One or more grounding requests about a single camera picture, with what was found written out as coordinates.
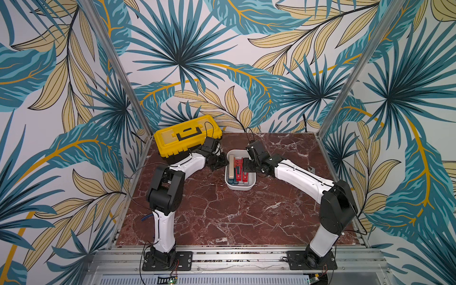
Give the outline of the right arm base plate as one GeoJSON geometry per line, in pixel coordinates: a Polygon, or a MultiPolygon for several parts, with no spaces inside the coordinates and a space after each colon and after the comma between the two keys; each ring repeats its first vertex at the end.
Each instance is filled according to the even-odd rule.
{"type": "Polygon", "coordinates": [[[290,270],[336,270],[338,268],[332,251],[323,257],[310,251],[287,251],[286,260],[290,270]]]}

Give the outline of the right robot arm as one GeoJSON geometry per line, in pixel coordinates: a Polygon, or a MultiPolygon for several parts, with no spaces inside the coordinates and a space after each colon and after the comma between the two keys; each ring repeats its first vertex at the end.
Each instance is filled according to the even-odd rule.
{"type": "Polygon", "coordinates": [[[250,141],[246,150],[247,172],[287,182],[319,204],[320,226],[305,251],[309,265],[315,268],[358,214],[350,185],[344,180],[322,178],[279,154],[269,154],[261,141],[250,141]]]}

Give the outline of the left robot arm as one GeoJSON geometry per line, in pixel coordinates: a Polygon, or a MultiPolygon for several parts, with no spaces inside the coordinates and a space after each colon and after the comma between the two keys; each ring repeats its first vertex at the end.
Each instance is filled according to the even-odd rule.
{"type": "Polygon", "coordinates": [[[175,212],[179,208],[185,180],[209,167],[212,171],[228,164],[221,139],[207,137],[202,145],[172,156],[170,165],[159,165],[154,172],[147,201],[154,217],[154,242],[149,261],[171,267],[176,259],[175,212]]]}

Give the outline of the red clip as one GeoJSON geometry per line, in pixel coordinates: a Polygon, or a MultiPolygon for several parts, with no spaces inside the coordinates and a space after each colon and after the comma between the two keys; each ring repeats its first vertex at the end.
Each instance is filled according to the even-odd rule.
{"type": "Polygon", "coordinates": [[[249,183],[249,173],[248,172],[243,172],[242,173],[242,182],[244,184],[248,184],[249,183]]]}
{"type": "Polygon", "coordinates": [[[235,158],[235,178],[237,183],[243,183],[243,159],[235,158]]]}

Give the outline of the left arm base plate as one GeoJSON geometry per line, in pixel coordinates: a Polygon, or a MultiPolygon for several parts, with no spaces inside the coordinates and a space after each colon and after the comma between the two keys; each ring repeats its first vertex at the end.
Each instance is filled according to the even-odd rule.
{"type": "Polygon", "coordinates": [[[192,267],[192,251],[172,251],[163,253],[152,249],[144,254],[142,271],[190,271],[192,267]]]}

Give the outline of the white rectangular tray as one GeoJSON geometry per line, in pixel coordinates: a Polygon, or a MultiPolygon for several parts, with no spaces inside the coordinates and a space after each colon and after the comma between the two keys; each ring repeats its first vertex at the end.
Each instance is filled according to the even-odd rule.
{"type": "MultiPolygon", "coordinates": [[[[228,152],[227,158],[228,158],[228,155],[230,155],[230,154],[234,155],[234,158],[238,157],[238,158],[243,159],[245,157],[249,157],[248,152],[246,150],[237,150],[237,149],[231,150],[228,152]]],[[[228,170],[229,170],[229,158],[228,158],[228,165],[225,167],[225,174],[224,174],[224,180],[229,189],[234,190],[234,191],[249,191],[256,184],[256,181],[257,181],[256,173],[249,173],[249,183],[248,184],[237,183],[236,178],[235,178],[233,180],[233,185],[230,185],[228,183],[228,180],[229,180],[228,170]]]]}

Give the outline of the beige wooden block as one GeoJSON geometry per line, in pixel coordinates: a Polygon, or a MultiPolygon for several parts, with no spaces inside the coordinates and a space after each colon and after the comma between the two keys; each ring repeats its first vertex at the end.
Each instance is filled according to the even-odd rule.
{"type": "Polygon", "coordinates": [[[234,180],[235,179],[235,158],[234,155],[230,154],[228,155],[229,158],[229,179],[234,180]]]}

